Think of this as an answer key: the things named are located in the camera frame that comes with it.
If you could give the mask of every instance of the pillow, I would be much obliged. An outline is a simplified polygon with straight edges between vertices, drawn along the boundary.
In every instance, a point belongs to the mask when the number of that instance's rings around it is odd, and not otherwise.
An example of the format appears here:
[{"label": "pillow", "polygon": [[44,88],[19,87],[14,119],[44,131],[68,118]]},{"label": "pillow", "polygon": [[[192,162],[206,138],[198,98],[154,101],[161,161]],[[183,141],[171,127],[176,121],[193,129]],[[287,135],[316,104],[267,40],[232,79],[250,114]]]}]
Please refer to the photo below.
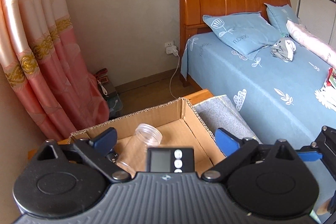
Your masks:
[{"label": "pillow", "polygon": [[255,58],[261,48],[273,45],[282,37],[260,13],[221,17],[204,15],[203,21],[222,42],[250,60]]},{"label": "pillow", "polygon": [[333,68],[336,68],[336,52],[329,45],[310,33],[303,25],[288,20],[286,26],[291,37],[296,42],[315,53]]},{"label": "pillow", "polygon": [[299,19],[295,15],[292,7],[288,4],[285,6],[272,6],[270,4],[264,3],[267,8],[267,16],[269,22],[273,27],[275,27],[283,37],[289,37],[289,33],[286,27],[287,20],[290,20],[294,23],[299,23]]}]

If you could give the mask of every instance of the pink pillow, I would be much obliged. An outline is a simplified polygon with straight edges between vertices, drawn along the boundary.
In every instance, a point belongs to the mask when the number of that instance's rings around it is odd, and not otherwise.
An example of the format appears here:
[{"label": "pink pillow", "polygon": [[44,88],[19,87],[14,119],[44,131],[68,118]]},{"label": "pink pillow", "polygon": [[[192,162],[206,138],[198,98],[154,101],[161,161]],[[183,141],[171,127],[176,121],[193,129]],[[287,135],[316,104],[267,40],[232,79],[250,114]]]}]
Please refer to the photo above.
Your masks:
[{"label": "pink pillow", "polygon": [[321,39],[310,33],[303,25],[288,20],[286,27],[290,36],[296,42],[315,53],[333,68],[336,68],[336,52],[329,45],[323,43]]}]

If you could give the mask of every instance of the wooden table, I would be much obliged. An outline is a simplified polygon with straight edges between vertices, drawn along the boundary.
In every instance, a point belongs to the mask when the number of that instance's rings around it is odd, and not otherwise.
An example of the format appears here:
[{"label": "wooden table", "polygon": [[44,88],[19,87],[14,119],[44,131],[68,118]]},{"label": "wooden table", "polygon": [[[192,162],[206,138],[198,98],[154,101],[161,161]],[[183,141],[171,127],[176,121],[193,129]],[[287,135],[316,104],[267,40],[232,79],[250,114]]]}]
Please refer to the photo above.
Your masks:
[{"label": "wooden table", "polygon": [[[184,98],[188,99],[192,105],[196,105],[206,99],[209,99],[213,97],[212,93],[205,89],[205,90],[200,90],[198,92],[195,92],[195,93],[192,93],[192,94],[189,94],[187,96],[185,96]],[[68,143],[68,139],[65,139],[65,140],[62,140],[62,141],[59,141],[58,144],[67,144]],[[37,149],[34,149],[34,150],[31,150],[28,152],[28,159],[30,160],[34,154],[36,153]]]}]

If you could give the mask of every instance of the pink curtain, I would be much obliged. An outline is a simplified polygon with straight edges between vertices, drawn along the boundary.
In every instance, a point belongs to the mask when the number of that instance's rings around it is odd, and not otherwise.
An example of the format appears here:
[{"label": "pink curtain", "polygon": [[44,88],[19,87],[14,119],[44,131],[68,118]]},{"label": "pink curtain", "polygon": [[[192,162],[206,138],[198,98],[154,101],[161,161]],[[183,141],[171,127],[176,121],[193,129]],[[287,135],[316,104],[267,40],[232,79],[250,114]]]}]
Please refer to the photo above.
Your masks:
[{"label": "pink curtain", "polygon": [[88,73],[65,0],[1,0],[0,63],[14,92],[47,138],[108,120]]}]

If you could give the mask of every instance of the white charging cable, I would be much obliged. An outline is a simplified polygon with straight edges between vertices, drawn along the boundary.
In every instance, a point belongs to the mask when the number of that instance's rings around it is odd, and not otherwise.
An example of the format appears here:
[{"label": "white charging cable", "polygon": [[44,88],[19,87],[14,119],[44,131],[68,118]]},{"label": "white charging cable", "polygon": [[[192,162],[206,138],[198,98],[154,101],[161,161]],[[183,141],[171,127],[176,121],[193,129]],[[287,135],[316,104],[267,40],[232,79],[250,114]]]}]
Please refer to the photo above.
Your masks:
[{"label": "white charging cable", "polygon": [[177,70],[179,69],[179,65],[180,65],[179,51],[178,51],[177,49],[173,49],[173,55],[175,55],[175,56],[178,57],[178,63],[177,63],[177,67],[176,67],[175,72],[173,73],[172,77],[170,78],[170,82],[169,82],[169,91],[170,91],[170,94],[172,95],[172,97],[174,97],[175,99],[177,99],[177,98],[171,93],[171,81],[172,81],[173,77],[175,76]]}]

